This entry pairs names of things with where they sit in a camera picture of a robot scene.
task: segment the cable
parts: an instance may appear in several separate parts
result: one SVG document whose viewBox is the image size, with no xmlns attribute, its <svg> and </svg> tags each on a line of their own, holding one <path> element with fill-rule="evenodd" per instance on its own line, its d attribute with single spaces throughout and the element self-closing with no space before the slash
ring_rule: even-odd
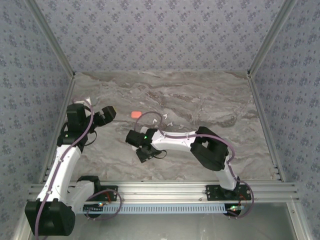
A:
<svg viewBox="0 0 320 240">
<path fill-rule="evenodd" d="M 81 139 L 83 139 L 83 138 L 86 136 L 86 134 L 87 134 L 88 131 L 90 130 L 91 125 L 92 125 L 92 123 L 93 123 L 93 120 L 94 120 L 94 109 L 93 109 L 93 107 L 91 106 L 91 104 L 90 104 L 87 100 L 84 99 L 83 101 L 84 101 L 84 102 L 89 106 L 89 108 L 90 108 L 91 115 L 90 115 L 89 124 L 88 124 L 87 128 L 84 130 L 83 134 L 82 134 L 77 140 L 75 140 L 75 141 L 63 152 L 63 154 L 62 154 L 61 157 L 60 157 L 60 161 L 57 163 L 57 165 L 56 165 L 56 167 L 55 167 L 55 170 L 54 170 L 54 172 L 53 172 L 51 181 L 50 181 L 50 183 L 49 183 L 48 190 L 47 190 L 47 192 L 46 192 L 46 194 L 45 194 L 45 197 L 44 197 L 44 199 L 43 199 L 43 201 L 42 201 L 42 203 L 41 203 L 41 205 L 40 205 L 38 214 L 37 214 L 37 216 L 36 216 L 35 228 L 34 228 L 35 240 L 39 240 L 39 222 L 40 222 L 41 213 L 42 213 L 42 211 L 43 211 L 43 209 L 44 209 L 44 207 L 45 207 L 45 204 L 46 204 L 46 202 L 47 202 L 47 200 L 48 200 L 48 198 L 49 198 L 49 195 L 50 195 L 49 192 L 51 191 L 52 186 L 54 185 L 54 181 L 55 181 L 56 176 L 57 176 L 57 174 L 58 174 L 58 170 L 59 170 L 59 168 L 60 168 L 60 165 L 61 165 L 61 163 L 63 163 L 64 157 L 67 155 L 67 153 L 69 152 L 69 150 L 70 150 L 71 148 L 73 148 L 78 142 L 81 141 Z"/>
<path fill-rule="evenodd" d="M 247 206 L 247 199 L 246 199 L 245 196 L 243 196 L 242 194 L 239 194 L 239 196 L 245 200 L 245 205 L 244 205 L 244 207 L 246 207 L 246 206 Z"/>
<path fill-rule="evenodd" d="M 245 216 L 247 216 L 247 215 L 251 212 L 252 208 L 254 207 L 254 203 L 255 203 L 254 192 L 252 191 L 252 189 L 251 189 L 251 187 L 249 186 L 249 184 L 247 184 L 247 183 L 246 183 L 245 181 L 243 181 L 243 180 L 239 180 L 239 179 L 236 177 L 234 171 L 232 170 L 232 167 L 231 167 L 230 163 L 231 163 L 231 161 L 235 158 L 236 151 L 235 151 L 234 147 L 233 147 L 229 142 L 227 142 L 226 140 L 224 140 L 224 139 L 222 139 L 222 138 L 220 138 L 220 137 L 218 137 L 218 136 L 213 136 L 213 135 L 209 135 L 209 134 L 192 134 L 192 135 L 189 135 L 189 136 L 171 136 L 171 135 L 166 135 L 166 134 L 160 129 L 160 126 L 161 126 L 161 124 L 162 124 L 162 122 L 163 122 L 163 117 L 162 117 L 162 115 L 161 115 L 159 112 L 157 112 L 157 111 L 147 111 L 147 112 L 143 113 L 140 117 L 138 117 L 137 120 L 136 120 L 135 123 L 134 123 L 134 127 L 133 127 L 133 130 L 134 130 L 134 131 L 136 131 L 138 121 L 139 121 L 143 116 L 145 116 L 145 115 L 147 115 L 147 114 L 156 114 L 156 115 L 158 115 L 158 116 L 160 117 L 160 122 L 159 122 L 159 124 L 158 124 L 158 125 L 159 125 L 158 130 L 159 130 L 159 132 L 160 132 L 163 136 L 165 136 L 165 137 L 167 137 L 167 138 L 170 138 L 170 139 L 186 139 L 186 138 L 196 138 L 196 137 L 211 138 L 211 139 L 220 141 L 221 143 L 223 143 L 223 144 L 225 144 L 227 147 L 229 147 L 230 150 L 231 150 L 231 152 L 232 152 L 232 155 L 231 155 L 231 157 L 229 158 L 229 160 L 226 161 L 226 165 L 228 166 L 228 168 L 229 168 L 229 170 L 230 170 L 230 173 L 231 173 L 233 179 L 234 179 L 235 181 L 237 181 L 238 183 L 240 183 L 240 184 L 245 184 L 245 185 L 247 186 L 247 188 L 249 189 L 249 191 L 250 191 L 250 193 L 251 193 L 251 198 L 252 198 L 252 203 L 251 203 L 249 209 L 248 209 L 243 215 L 237 216 L 237 215 L 234 214 L 233 212 L 230 212 L 230 213 L 232 213 L 233 215 L 235 215 L 235 217 L 232 217 L 232 218 L 242 219 L 242 218 L 244 218 Z"/>
<path fill-rule="evenodd" d="M 62 128 L 61 128 L 61 130 L 60 130 L 60 134 L 62 134 L 62 133 L 64 132 L 64 130 L 65 130 L 65 128 L 66 128 L 66 126 L 67 126 L 67 124 L 68 124 L 68 122 L 67 122 L 67 121 L 63 124 L 63 126 L 62 126 Z"/>
<path fill-rule="evenodd" d="M 100 194 L 108 193 L 108 192 L 113 192 L 113 193 L 115 193 L 115 194 L 119 197 L 119 199 L 120 199 L 120 205 L 119 205 L 118 209 L 116 210 L 116 212 L 115 212 L 114 214 L 110 215 L 110 216 L 107 216 L 107 217 L 92 218 L 92 217 L 89 217 L 89 212 L 90 212 L 90 210 L 92 209 L 92 207 L 89 207 L 89 209 L 86 211 L 86 217 L 87 217 L 88 220 L 103 221 L 103 220 L 112 219 L 112 218 L 114 218 L 115 216 L 118 215 L 118 213 L 120 212 L 120 210 L 121 210 L 121 208 L 122 208 L 123 199 L 121 198 L 120 194 L 119 194 L 116 190 L 106 189 L 106 190 L 99 191 L 99 192 L 93 194 L 92 196 L 90 196 L 90 197 L 87 199 L 87 201 L 90 200 L 90 199 L 93 199 L 94 197 L 96 197 L 96 196 L 98 196 L 98 195 L 100 195 Z"/>
<path fill-rule="evenodd" d="M 93 140 L 92 142 L 89 142 L 88 144 L 85 144 L 85 145 L 84 145 L 84 147 L 86 147 L 86 146 L 89 146 L 89 145 L 93 144 L 93 143 L 95 142 L 95 140 L 97 139 L 97 137 L 98 137 L 97 132 L 96 132 L 95 130 L 94 130 L 93 132 L 95 133 L 95 138 L 94 138 L 94 140 Z"/>
<path fill-rule="evenodd" d="M 109 192 L 106 192 L 105 195 L 108 198 L 108 203 L 111 203 L 111 198 L 110 198 Z"/>
<path fill-rule="evenodd" d="M 167 151 L 166 151 L 166 150 L 162 150 L 160 154 L 162 154 L 162 152 L 165 152 L 165 155 L 164 155 L 163 157 L 154 156 L 154 158 L 155 158 L 155 159 L 164 159 L 164 158 L 167 156 Z"/>
</svg>

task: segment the metal frame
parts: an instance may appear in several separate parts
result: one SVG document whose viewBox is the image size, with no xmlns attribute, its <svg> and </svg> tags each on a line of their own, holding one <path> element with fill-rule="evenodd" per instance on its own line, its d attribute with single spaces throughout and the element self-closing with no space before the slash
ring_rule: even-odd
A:
<svg viewBox="0 0 320 240">
<path fill-rule="evenodd" d="M 247 181 L 254 192 L 257 203 L 298 202 L 297 188 L 292 182 Z M 126 204 L 194 204 L 207 201 L 206 185 L 218 185 L 218 181 L 103 181 L 102 186 L 118 186 L 118 192 Z M 28 200 L 34 200 L 44 184 L 33 184 Z M 235 201 L 214 201 L 234 203 Z"/>
<path fill-rule="evenodd" d="M 278 33 L 280 32 L 283 24 L 289 16 L 292 8 L 297 0 L 285 0 L 282 4 L 275 20 L 273 21 L 267 36 L 265 37 L 257 55 L 255 56 L 248 75 L 248 82 L 252 91 L 252 96 L 258 111 L 261 121 L 261 126 L 266 139 L 266 143 L 271 155 L 273 164 L 277 167 L 280 180 L 267 180 L 267 181 L 247 181 L 251 185 L 255 193 L 255 202 L 257 203 L 287 203 L 290 213 L 292 225 L 298 240 L 312 240 L 312 234 L 307 226 L 306 218 L 302 209 L 302 205 L 297 194 L 297 188 L 294 183 L 286 182 L 286 177 L 282 169 L 280 159 L 275 148 L 275 143 L 263 111 L 262 103 L 259 98 L 257 87 L 252 77 L 257 72 L 259 66 L 263 62 L 273 42 L 275 41 Z M 65 112 L 70 102 L 72 92 L 75 85 L 74 72 L 63 52 L 59 43 L 51 31 L 46 19 L 44 18 L 39 6 L 35 0 L 25 0 L 26 5 L 29 7 L 32 15 L 39 24 L 43 34 L 52 47 L 54 53 L 62 64 L 64 70 L 71 77 L 62 107 L 59 114 L 58 122 L 53 134 L 52 141 L 46 155 L 40 183 L 46 181 L 47 173 L 50 171 L 50 166 L 54 159 L 56 152 L 56 140 L 60 132 L 60 128 L 65 120 Z M 206 185 L 216 185 L 217 181 L 108 181 L 102 182 L 102 185 L 117 185 L 119 193 L 124 199 L 126 204 L 197 204 L 206 205 L 209 202 L 205 194 Z M 35 199 L 42 189 L 43 184 L 33 184 L 30 187 L 28 199 Z M 219 201 L 215 203 L 228 203 L 228 201 Z M 16 227 L 16 232 L 13 236 L 14 240 L 29 239 L 31 229 L 25 213 L 22 212 Z"/>
<path fill-rule="evenodd" d="M 265 115 L 264 107 L 262 106 L 262 103 L 261 103 L 261 100 L 259 97 L 257 86 L 255 84 L 255 81 L 250 76 L 248 76 L 248 81 L 249 81 L 249 86 L 251 88 L 255 107 L 258 112 L 258 116 L 260 118 L 260 122 L 261 122 L 262 130 L 264 133 L 266 145 L 268 146 L 268 149 L 270 152 L 271 160 L 272 160 L 273 164 L 277 166 L 277 169 L 278 169 L 279 175 L 280 175 L 280 179 L 283 182 L 285 182 L 286 181 L 285 172 L 284 172 L 282 165 L 281 165 L 281 162 L 280 162 L 280 158 L 279 158 L 279 155 L 278 155 L 278 152 L 276 149 L 275 141 L 274 141 L 274 138 L 272 137 L 272 133 L 271 133 L 268 121 L 267 121 L 267 117 Z"/>
<path fill-rule="evenodd" d="M 282 29 L 283 25 L 285 24 L 288 16 L 290 15 L 292 9 L 296 5 L 297 0 L 284 0 L 283 4 L 280 7 L 273 23 L 266 34 L 258 52 L 256 53 L 252 64 L 249 68 L 249 72 L 251 77 L 256 74 L 258 68 L 260 67 L 261 63 L 264 61 L 269 49 L 273 45 L 278 36 L 278 33 Z"/>
<path fill-rule="evenodd" d="M 36 3 L 35 0 L 24 0 L 24 2 L 28 6 L 31 14 L 33 15 L 34 20 L 38 23 L 43 35 L 45 36 L 46 40 L 50 44 L 53 52 L 55 53 L 56 57 L 60 61 L 63 69 L 65 70 L 65 72 L 68 74 L 68 76 L 70 78 L 73 77 L 74 71 L 72 70 L 72 67 L 71 67 L 64 51 L 60 47 L 54 33 L 52 32 L 51 28 L 49 27 L 49 25 L 46 21 L 46 18 L 42 14 L 40 7 L 38 6 L 38 4 Z"/>
</svg>

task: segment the blue floral wallpaper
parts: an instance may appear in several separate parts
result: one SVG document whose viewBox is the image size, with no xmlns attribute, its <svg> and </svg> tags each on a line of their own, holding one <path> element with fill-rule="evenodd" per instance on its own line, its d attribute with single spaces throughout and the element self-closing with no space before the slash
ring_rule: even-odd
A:
<svg viewBox="0 0 320 240">
<path fill-rule="evenodd" d="M 283 0 L 37 0 L 75 72 L 247 70 Z"/>
<path fill-rule="evenodd" d="M 68 77 L 22 0 L 0 1 L 0 239 L 39 180 Z"/>
<path fill-rule="evenodd" d="M 288 181 L 320 239 L 320 2 L 298 0 L 254 77 Z"/>
</svg>

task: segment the black cable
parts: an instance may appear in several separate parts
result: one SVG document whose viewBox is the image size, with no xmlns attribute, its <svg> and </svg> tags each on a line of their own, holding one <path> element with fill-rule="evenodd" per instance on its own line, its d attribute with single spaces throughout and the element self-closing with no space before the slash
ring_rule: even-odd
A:
<svg viewBox="0 0 320 240">
<path fill-rule="evenodd" d="M 90 108 L 88 106 L 84 105 L 84 109 L 90 112 Z"/>
<path fill-rule="evenodd" d="M 166 151 L 166 150 L 162 150 L 161 153 L 162 153 L 162 152 L 165 152 L 165 155 L 164 155 L 163 157 L 154 156 L 154 158 L 155 158 L 155 159 L 164 159 L 164 158 L 167 156 L 167 151 Z"/>
<path fill-rule="evenodd" d="M 69 188 L 75 188 L 75 186 L 69 186 Z M 69 190 L 67 190 L 68 194 L 70 193 Z"/>
<path fill-rule="evenodd" d="M 93 143 L 95 142 L 95 140 L 97 139 L 97 136 L 98 136 L 97 132 L 96 132 L 96 131 L 93 131 L 93 132 L 95 133 L 95 138 L 94 138 L 94 140 L 93 140 L 92 142 L 88 143 L 88 144 L 85 144 L 85 145 L 84 145 L 85 147 L 93 144 Z"/>
<path fill-rule="evenodd" d="M 63 126 L 62 126 L 62 128 L 60 130 L 60 134 L 62 134 L 64 132 L 64 130 L 66 129 L 67 124 L 68 124 L 67 121 L 63 124 Z"/>
</svg>

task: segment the enclosure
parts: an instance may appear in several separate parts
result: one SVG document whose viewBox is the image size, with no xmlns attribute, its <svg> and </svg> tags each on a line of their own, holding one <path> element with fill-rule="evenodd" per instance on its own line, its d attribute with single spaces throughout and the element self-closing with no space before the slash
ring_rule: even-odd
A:
<svg viewBox="0 0 320 240">
<path fill-rule="evenodd" d="M 96 129 L 96 139 L 88 136 L 94 143 L 84 148 L 70 186 L 98 176 L 103 186 L 118 186 L 133 210 L 99 223 L 80 211 L 69 237 L 48 239 L 320 238 L 318 1 L 0 6 L 1 239 L 34 239 L 23 209 L 47 183 L 67 106 L 87 97 L 95 112 L 113 106 L 116 117 Z M 252 212 L 228 220 L 207 211 L 227 201 L 207 199 L 206 186 L 219 179 L 190 152 L 168 150 L 141 163 L 126 142 L 132 111 L 163 116 L 162 124 L 144 116 L 138 131 L 203 126 L 231 143 L 232 169 L 254 192 Z M 171 210 L 155 210 L 164 207 Z"/>
</svg>

